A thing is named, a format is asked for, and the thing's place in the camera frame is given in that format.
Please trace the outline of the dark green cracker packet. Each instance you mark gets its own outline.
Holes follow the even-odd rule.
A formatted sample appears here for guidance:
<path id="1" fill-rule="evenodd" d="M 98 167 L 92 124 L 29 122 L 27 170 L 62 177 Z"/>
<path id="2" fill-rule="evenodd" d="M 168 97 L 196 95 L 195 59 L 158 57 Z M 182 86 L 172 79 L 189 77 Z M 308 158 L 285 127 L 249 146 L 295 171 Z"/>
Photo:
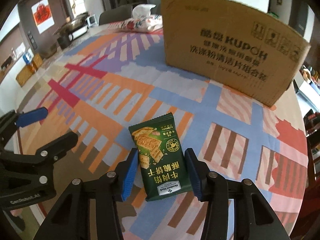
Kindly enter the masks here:
<path id="1" fill-rule="evenodd" d="M 173 114 L 129 127 L 138 149 L 146 201 L 191 191 L 191 183 Z"/>

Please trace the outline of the colourful patterned tablecloth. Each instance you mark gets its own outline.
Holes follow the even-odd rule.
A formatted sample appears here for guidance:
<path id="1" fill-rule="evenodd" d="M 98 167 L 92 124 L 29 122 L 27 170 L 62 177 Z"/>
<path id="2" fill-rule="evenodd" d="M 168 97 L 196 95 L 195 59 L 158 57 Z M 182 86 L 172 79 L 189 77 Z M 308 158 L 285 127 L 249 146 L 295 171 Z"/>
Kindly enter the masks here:
<path id="1" fill-rule="evenodd" d="M 127 201 L 118 204 L 125 239 L 199 239 L 207 204 L 191 190 L 180 153 L 192 148 L 210 170 L 249 179 L 285 230 L 296 224 L 306 188 L 305 130 L 295 89 L 272 107 L 209 78 L 170 67 L 160 31 L 103 28 L 45 63 L 17 93 L 20 111 L 48 116 L 21 129 L 21 150 L 67 133 L 79 140 L 54 168 L 57 193 L 74 178 L 98 179 L 132 148 L 141 166 Z"/>

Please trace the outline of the black mug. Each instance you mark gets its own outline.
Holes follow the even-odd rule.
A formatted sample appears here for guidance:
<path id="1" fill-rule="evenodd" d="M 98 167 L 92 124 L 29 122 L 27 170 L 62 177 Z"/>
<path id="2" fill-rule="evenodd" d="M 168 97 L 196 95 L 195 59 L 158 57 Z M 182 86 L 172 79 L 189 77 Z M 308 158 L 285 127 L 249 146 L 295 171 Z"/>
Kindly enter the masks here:
<path id="1" fill-rule="evenodd" d="M 57 38 L 57 42 L 61 49 L 66 49 L 72 44 L 73 34 L 63 33 Z"/>

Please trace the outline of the red fu door poster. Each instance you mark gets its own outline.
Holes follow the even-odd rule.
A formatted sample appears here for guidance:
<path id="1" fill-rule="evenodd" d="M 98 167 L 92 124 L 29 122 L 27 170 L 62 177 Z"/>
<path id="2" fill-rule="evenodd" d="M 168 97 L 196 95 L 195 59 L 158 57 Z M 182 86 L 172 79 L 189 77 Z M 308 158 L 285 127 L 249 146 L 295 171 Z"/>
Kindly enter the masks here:
<path id="1" fill-rule="evenodd" d="M 48 0 L 40 0 L 32 5 L 31 11 L 39 34 L 44 33 L 55 24 Z"/>

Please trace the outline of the electric hot pot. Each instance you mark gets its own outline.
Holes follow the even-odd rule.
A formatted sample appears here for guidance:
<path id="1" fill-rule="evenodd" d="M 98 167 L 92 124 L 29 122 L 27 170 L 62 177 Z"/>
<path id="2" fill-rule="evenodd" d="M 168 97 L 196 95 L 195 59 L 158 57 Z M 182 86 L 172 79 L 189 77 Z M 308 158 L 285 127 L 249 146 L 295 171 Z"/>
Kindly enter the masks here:
<path id="1" fill-rule="evenodd" d="M 89 13 L 83 12 L 76 16 L 74 19 L 70 20 L 69 22 L 63 24 L 61 27 L 59 27 L 53 35 L 67 35 L 70 39 L 70 41 L 75 39 L 74 32 L 78 31 L 79 29 L 86 27 L 86 30 L 89 29 L 87 18 L 89 16 Z"/>

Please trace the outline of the grey dining chair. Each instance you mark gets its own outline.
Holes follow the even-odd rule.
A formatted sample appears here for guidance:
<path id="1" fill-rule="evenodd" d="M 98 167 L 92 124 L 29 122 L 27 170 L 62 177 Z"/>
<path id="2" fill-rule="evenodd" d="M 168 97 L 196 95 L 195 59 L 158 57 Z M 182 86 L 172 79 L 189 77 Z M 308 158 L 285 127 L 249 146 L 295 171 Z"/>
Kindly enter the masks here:
<path id="1" fill-rule="evenodd" d="M 99 17 L 99 25 L 122 22 L 127 27 L 134 27 L 137 22 L 151 15 L 152 4 L 132 3 L 121 5 L 103 12 Z"/>

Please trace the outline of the floral tissue pack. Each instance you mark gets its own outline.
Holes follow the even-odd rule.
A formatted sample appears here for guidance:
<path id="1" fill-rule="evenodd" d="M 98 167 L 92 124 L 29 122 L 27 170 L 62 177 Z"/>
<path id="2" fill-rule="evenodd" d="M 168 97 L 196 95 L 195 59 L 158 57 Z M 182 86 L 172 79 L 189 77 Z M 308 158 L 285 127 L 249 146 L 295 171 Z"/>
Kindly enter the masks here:
<path id="1" fill-rule="evenodd" d="M 132 17 L 117 24 L 116 30 L 135 33 L 152 33 L 163 28 L 163 18 L 152 14 L 155 4 L 139 4 L 132 10 Z"/>

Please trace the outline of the brown cardboard box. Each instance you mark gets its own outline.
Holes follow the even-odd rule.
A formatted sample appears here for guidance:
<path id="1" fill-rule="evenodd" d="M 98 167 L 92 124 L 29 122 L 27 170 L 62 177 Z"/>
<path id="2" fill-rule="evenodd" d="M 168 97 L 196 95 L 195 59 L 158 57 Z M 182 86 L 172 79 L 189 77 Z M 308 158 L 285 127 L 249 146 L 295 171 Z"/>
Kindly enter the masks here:
<path id="1" fill-rule="evenodd" d="M 230 0 L 161 0 L 165 61 L 273 106 L 310 44 L 280 20 Z"/>

